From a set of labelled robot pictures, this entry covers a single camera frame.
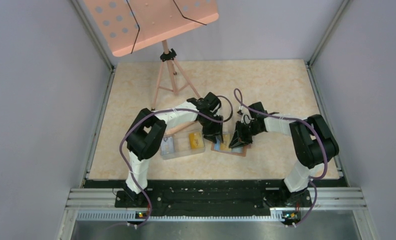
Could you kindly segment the brown leather card holder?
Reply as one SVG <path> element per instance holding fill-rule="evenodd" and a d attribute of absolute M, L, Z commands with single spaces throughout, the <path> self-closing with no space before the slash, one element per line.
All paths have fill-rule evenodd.
<path fill-rule="evenodd" d="M 211 146 L 211 150 L 218 153 L 234 155 L 239 157 L 245 157 L 248 146 L 242 146 L 237 148 L 230 148 L 229 144 L 232 140 L 232 134 L 229 132 L 224 132 L 223 135 L 223 142 L 217 140 L 217 143 L 213 143 Z"/>

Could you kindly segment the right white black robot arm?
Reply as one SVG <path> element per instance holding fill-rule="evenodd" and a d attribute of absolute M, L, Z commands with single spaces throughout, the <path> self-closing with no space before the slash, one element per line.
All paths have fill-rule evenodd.
<path fill-rule="evenodd" d="M 268 113 L 262 102 L 256 102 L 249 105 L 249 115 L 249 121 L 236 122 L 229 148 L 250 145 L 253 137 L 263 132 L 290 136 L 297 162 L 282 181 L 279 200 L 285 206 L 292 206 L 299 200 L 299 192 L 308 187 L 316 172 L 338 155 L 336 139 L 319 114 L 299 119 L 278 112 Z"/>

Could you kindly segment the clear plastic card box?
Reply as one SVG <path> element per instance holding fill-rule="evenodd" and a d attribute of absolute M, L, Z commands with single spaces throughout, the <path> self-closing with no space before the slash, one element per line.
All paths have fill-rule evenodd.
<path fill-rule="evenodd" d="M 170 159 L 175 159 L 175 158 L 181 158 L 181 157 L 201 154 L 201 153 L 205 152 L 205 143 L 204 143 L 204 148 L 200 148 L 200 149 L 191 149 L 190 148 L 188 134 L 193 133 L 193 132 L 201 132 L 202 133 L 202 130 L 195 129 L 195 130 L 190 130 L 190 131 L 177 132 L 177 133 L 171 134 L 171 135 L 165 135 L 164 137 L 167 137 L 167 136 L 173 137 L 175 152 L 172 154 L 168 154 L 168 155 L 161 155 L 161 145 L 160 145 L 160 155 L 161 155 L 162 159 L 170 160 Z"/>

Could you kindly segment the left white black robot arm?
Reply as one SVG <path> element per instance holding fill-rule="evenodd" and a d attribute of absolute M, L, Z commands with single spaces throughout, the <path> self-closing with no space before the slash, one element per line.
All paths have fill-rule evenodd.
<path fill-rule="evenodd" d="M 144 204 L 146 193 L 143 190 L 147 187 L 149 159 L 159 150 L 166 130 L 198 122 L 204 139 L 213 143 L 222 141 L 224 119 L 221 110 L 221 100 L 212 92 L 204 98 L 189 98 L 174 108 L 140 110 L 120 143 L 127 145 L 129 154 L 128 157 L 122 155 L 130 171 L 124 187 L 128 192 L 127 201 L 135 207 Z"/>

